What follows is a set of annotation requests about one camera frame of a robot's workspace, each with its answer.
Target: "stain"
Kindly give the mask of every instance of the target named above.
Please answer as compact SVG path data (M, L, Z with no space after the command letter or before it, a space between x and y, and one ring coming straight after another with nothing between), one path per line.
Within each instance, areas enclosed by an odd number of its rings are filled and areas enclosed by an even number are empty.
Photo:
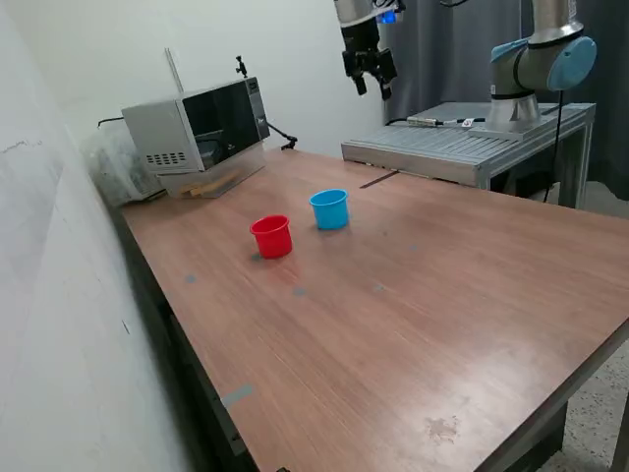
M28 146L28 144L26 141L20 141L12 146L5 147L4 149L0 150L0 154L6 154L7 152L11 152L12 150L15 150L21 146Z
M459 435L459 420L456 416L453 416L449 421L443 418L439 418L438 420L427 418L426 423L428 425L430 438L437 443L444 441L454 443L454 439Z
M229 395L223 396L220 401L223 403L225 408L229 408L237 401L242 400L252 393L254 393L254 388L251 385L244 385Z

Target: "black cable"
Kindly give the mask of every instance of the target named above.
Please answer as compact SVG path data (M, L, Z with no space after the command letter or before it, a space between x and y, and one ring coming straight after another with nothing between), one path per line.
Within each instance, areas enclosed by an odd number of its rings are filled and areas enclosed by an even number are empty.
M449 3L449 2L444 2L443 0L441 0L439 1L439 5L446 8L454 8L454 7L458 7L459 5L463 5L467 1L468 0L459 0L458 2Z
M563 111L563 90L559 93L559 114L557 116L557 131L554 135L554 151L553 151L553 156L552 156L552 168L551 168L552 176L554 176L554 166L557 162L557 155L559 154L559 137L561 135L561 112L562 111ZM553 183L554 182L549 183L548 187L546 187L546 195L543 197L544 203L548 202L548 194L550 193L550 187L552 187Z
M100 125L102 125L103 123L109 123L110 121L121 121L121 120L124 120L124 119L125 119L124 117L120 116L118 118L107 118L105 120L100 120L98 122L98 126L96 128L100 128Z
M271 125L268 121L266 122L266 124L268 125L268 127L273 130L275 133L277 133L278 135L280 135L282 138L284 138L285 140L288 140L288 145L284 145L282 146L282 150L285 149L294 149L295 148L295 144L298 142L298 139L295 138L294 136L290 136L287 135L286 133L284 133L281 130L278 130L277 128L275 128L273 125Z

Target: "table leg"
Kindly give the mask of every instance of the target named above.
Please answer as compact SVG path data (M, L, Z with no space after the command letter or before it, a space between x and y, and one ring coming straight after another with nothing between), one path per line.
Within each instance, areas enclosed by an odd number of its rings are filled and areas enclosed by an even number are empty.
M611 464L611 472L629 472L629 397L627 397L625 413L620 425L620 434Z
M538 470L563 448L568 404L566 403L540 431L537 443L505 472L529 472Z
M559 204L562 207L583 207L590 167L592 130L593 125L588 125L561 143L563 170Z

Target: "floor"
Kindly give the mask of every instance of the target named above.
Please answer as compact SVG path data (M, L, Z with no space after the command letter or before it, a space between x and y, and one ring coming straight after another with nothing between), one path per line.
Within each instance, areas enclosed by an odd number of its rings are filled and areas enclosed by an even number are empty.
M548 197L557 202L558 186ZM586 210L629 218L629 203L618 200L605 185L589 182ZM542 472L607 472L629 390L629 341L572 397L564 448Z

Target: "cable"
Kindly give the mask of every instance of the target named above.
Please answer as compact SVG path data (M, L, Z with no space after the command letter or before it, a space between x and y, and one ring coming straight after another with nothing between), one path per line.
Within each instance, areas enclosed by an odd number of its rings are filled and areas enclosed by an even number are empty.
M284 133L281 130L278 130L277 128L275 128L273 125L271 125L268 121L266 122L266 124L268 125L268 127L273 130L275 133L277 133L278 135L280 135L282 138L284 138L285 140L288 140L288 145L284 145L282 146L282 150L285 149L294 149L295 148L295 144L298 142L298 139L295 138L294 136L290 136L287 135L286 133Z
M121 120L124 120L124 119L125 119L124 117L120 116L118 118L107 118L105 120L100 120L98 122L98 126L96 128L100 128L100 125L102 125L103 123L109 123L110 121L121 121Z
M554 176L554 166L557 162L557 155L559 154L559 137L561 135L561 112L563 111L563 90L559 93L559 114L557 116L557 131L554 135L554 151L552 156L552 175ZM548 184L546 187L546 195L543 197L543 202L546 204L548 202L548 194L550 193L550 188L553 183Z
M461 123L463 123L467 119L468 118L458 118L456 120L440 121L440 120L435 120L433 118L427 118L425 122L418 121L418 125L411 125L411 126L421 126L422 123L423 123L424 126L435 128L437 126L461 124ZM408 118L394 118L392 120L387 121L384 126L389 126L389 125L392 125L393 123L401 123L401 122L408 123L408 121L409 121ZM484 123L485 122L485 118L474 118L472 120L472 122L473 123Z
M455 3L449 3L449 2L444 2L443 0L440 0L439 5L446 8L454 8L454 7L458 7L459 5L463 5L467 1L468 0L459 0L458 2L455 2Z

